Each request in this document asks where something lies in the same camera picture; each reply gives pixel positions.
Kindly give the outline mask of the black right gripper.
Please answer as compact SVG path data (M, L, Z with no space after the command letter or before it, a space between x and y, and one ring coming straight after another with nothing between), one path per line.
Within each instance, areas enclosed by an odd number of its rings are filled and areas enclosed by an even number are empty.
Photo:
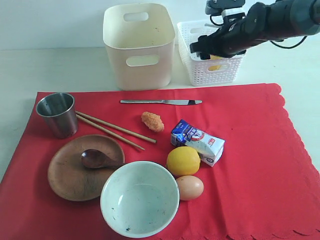
M211 55L232 58L260 44L260 16L238 13L223 17L223 25L210 35L201 35L189 45L190 52L200 59L208 60Z

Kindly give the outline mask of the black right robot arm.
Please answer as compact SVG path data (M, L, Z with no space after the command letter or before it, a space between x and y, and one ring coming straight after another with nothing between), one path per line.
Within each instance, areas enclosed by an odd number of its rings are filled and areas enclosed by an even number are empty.
M293 37L313 36L320 32L318 0L277 0L266 5L256 2L244 12L243 0L208 0L205 13L221 16L223 23L210 35L201 35L189 45L200 59L211 56L232 58L247 49L271 41L274 45Z

